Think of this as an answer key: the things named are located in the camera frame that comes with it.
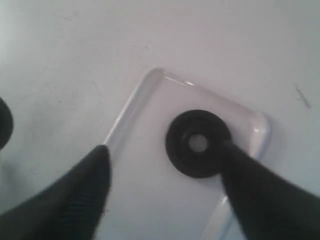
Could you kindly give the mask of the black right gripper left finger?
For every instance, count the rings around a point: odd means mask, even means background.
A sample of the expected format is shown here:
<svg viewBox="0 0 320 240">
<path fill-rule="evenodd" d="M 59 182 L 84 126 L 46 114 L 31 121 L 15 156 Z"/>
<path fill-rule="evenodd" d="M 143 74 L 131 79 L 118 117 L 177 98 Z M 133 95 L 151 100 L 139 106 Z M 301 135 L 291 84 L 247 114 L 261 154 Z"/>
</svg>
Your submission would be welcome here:
<svg viewBox="0 0 320 240">
<path fill-rule="evenodd" d="M 51 186 L 0 216 L 2 240 L 92 240 L 112 184 L 109 149 L 98 145 Z"/>
</svg>

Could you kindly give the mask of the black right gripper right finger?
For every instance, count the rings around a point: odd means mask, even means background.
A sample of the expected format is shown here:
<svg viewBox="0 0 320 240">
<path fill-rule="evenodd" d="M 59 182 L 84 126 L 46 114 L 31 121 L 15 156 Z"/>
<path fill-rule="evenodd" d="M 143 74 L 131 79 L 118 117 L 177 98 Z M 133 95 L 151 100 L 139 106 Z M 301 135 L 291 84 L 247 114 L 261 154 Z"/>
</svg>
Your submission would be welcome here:
<svg viewBox="0 0 320 240">
<path fill-rule="evenodd" d="M 231 142 L 221 145 L 223 187 L 248 240 L 318 240 L 320 198 L 276 175 Z"/>
</svg>

